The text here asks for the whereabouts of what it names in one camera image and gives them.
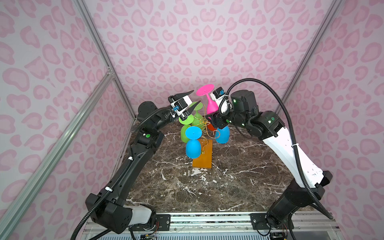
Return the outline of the magenta wine glass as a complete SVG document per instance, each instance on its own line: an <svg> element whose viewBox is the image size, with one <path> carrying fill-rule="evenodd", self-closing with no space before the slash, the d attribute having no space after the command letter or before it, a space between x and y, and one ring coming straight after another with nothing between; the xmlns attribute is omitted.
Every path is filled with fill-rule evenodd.
<svg viewBox="0 0 384 240"><path fill-rule="evenodd" d="M199 88L196 92L197 96L206 96L208 99L207 114L215 113L219 110L217 103L211 98L211 93L214 91L214 85L208 84Z"/></svg>

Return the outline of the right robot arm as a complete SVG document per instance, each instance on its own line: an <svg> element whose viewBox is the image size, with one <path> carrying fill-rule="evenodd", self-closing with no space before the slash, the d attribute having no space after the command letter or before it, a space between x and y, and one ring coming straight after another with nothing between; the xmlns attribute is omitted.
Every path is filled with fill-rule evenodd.
<svg viewBox="0 0 384 240"><path fill-rule="evenodd" d="M228 125L245 129L251 136L270 147L293 175L282 195L268 209L263 220L255 225L278 229L292 224L290 218L300 208L318 207L325 193L324 187L332 179L329 171L317 167L299 146L292 143L289 129L273 111L260 112L255 94L239 90L231 94L232 105L227 106L225 93L217 88L209 96L207 119L225 137Z"/></svg>

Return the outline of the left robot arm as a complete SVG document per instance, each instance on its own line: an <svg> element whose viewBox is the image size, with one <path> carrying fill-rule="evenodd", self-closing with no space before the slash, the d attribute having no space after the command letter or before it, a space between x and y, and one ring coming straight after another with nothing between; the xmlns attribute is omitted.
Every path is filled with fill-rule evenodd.
<svg viewBox="0 0 384 240"><path fill-rule="evenodd" d="M127 207L126 200L138 175L161 145L165 136L161 129L177 119L184 121L192 115L197 104L192 102L190 94L185 92L169 96L170 104L162 108L157 108L151 101L140 104L137 116L140 123L132 128L132 133L137 135L128 147L128 159L98 194L87 197L88 212L75 228L72 239L77 237L88 219L105 228L105 231L93 237L95 240L110 232L121 234L134 226L150 231L157 227L154 207L146 204Z"/></svg>

